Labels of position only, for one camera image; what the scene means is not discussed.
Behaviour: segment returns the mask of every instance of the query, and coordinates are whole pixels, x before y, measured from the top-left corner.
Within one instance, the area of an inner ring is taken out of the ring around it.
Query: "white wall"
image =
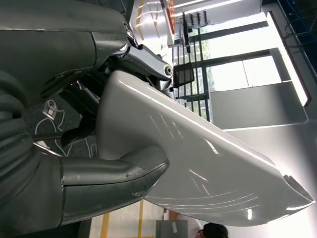
[[[229,134],[268,156],[283,175],[294,176],[312,198],[317,199],[317,123],[231,131]],[[228,228],[230,238],[315,238],[316,224],[317,205],[314,204],[275,223]]]

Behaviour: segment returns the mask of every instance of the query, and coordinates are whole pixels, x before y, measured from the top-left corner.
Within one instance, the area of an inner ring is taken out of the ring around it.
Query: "fluorescent light strip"
[[[304,106],[308,101],[308,97],[303,88],[302,83],[300,82],[300,78],[298,77],[296,70],[294,68],[293,63],[291,62],[291,58],[285,50],[283,42],[282,41],[281,37],[279,34],[279,31],[276,29],[277,26],[274,23],[273,19],[272,18],[271,14],[268,12],[267,14],[267,22],[269,26],[272,30],[275,34],[275,37],[278,39],[279,49],[286,66],[287,71],[288,72],[289,76],[291,77],[291,81],[293,82],[294,87],[295,88],[296,93],[297,94],[298,98],[300,99],[302,106]]]
[[[289,216],[289,214],[286,214],[286,215],[284,215],[284,216],[282,216],[282,217],[279,217],[279,218],[277,218],[277,219],[272,220],[272,221],[269,221],[269,222],[268,222],[268,223],[275,222],[275,221],[281,220],[281,219],[283,219],[283,218],[285,218],[285,217],[288,217],[288,216]]]
[[[306,208],[306,207],[309,207],[312,204],[315,203],[315,201],[306,204],[306,205],[303,205],[303,206],[300,206],[300,207],[288,207],[287,210],[288,211],[296,211],[296,210],[300,210],[300,209],[303,209],[303,208]]]
[[[201,175],[199,175],[199,174],[197,174],[197,173],[195,173],[195,172],[192,171],[192,170],[189,170],[189,172],[190,172],[190,173],[192,173],[192,174],[193,174],[193,175],[195,175],[195,176],[197,176],[197,177],[199,177],[199,178],[200,178],[200,179],[202,179],[202,180],[205,180],[205,181],[206,181],[206,182],[208,182],[208,180],[207,180],[206,178],[204,178],[204,177],[202,177],[202,176],[201,176]]]
[[[160,1],[146,2],[143,5],[140,5],[139,8],[142,8],[142,7],[144,7],[145,5],[150,5],[150,4],[161,4],[161,2]]]
[[[185,14],[189,14],[189,13],[202,11],[202,10],[208,10],[208,9],[211,9],[211,8],[219,7],[219,6],[225,6],[225,5],[232,4],[232,3],[239,2],[239,1],[242,1],[242,0],[229,0],[229,1],[220,2],[220,3],[212,4],[212,5],[209,5],[209,6],[204,6],[204,7],[195,8],[195,9],[192,9],[192,10],[189,10],[189,11],[186,11]],[[183,15],[182,12],[175,14],[174,16],[177,17],[177,16],[181,16],[181,15]]]
[[[252,219],[252,209],[248,209],[248,219],[248,220]]]
[[[252,196],[252,195],[253,195],[253,193],[249,194],[249,195],[247,195],[247,196],[245,196],[245,197],[237,198],[237,199],[235,199],[235,200],[226,201],[226,202],[220,202],[220,203],[212,203],[212,204],[202,204],[202,205],[176,205],[176,204],[159,203],[158,205],[159,205],[159,206],[174,206],[175,208],[177,208],[177,207],[203,207],[203,206],[213,206],[213,205],[219,205],[219,204],[235,202],[235,201],[237,201],[237,200],[241,200],[241,199],[244,199],[244,198],[246,198],[246,197],[250,197],[250,196]]]
[[[143,13],[139,15],[139,16],[137,16],[137,19],[139,19],[139,18],[142,17],[143,15],[146,15],[146,14],[148,14],[148,13],[160,13],[160,12],[163,12],[163,10],[159,10],[159,11],[146,11],[146,12],[143,12]]]
[[[293,124],[285,124],[285,125],[264,125],[264,126],[256,126],[256,127],[244,127],[244,128],[233,128],[233,129],[223,129],[223,131],[239,131],[239,130],[254,130],[254,129],[266,129],[266,128],[274,128],[274,127],[282,127],[282,126],[291,126],[291,125],[300,125],[303,123],[293,123]]]
[[[198,3],[198,2],[201,2],[201,1],[205,1],[205,0],[195,0],[195,1],[189,1],[189,2],[186,2],[186,3],[181,3],[181,4],[178,4],[178,5],[174,6],[174,8],[177,8],[177,7],[181,7],[181,6],[187,6],[187,5],[195,4],[195,3]]]
[[[208,195],[208,196],[210,196],[210,194],[209,194],[209,192],[207,190],[207,188],[206,187],[205,187],[205,185],[204,184],[202,184],[202,185],[202,187],[205,189],[205,191]]]

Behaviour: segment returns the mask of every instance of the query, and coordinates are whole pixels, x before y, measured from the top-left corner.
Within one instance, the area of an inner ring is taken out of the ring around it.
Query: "white fairing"
[[[100,158],[108,160],[162,148],[171,166],[146,199],[200,220],[255,226],[314,203],[269,158],[122,71],[103,94],[97,139]]]

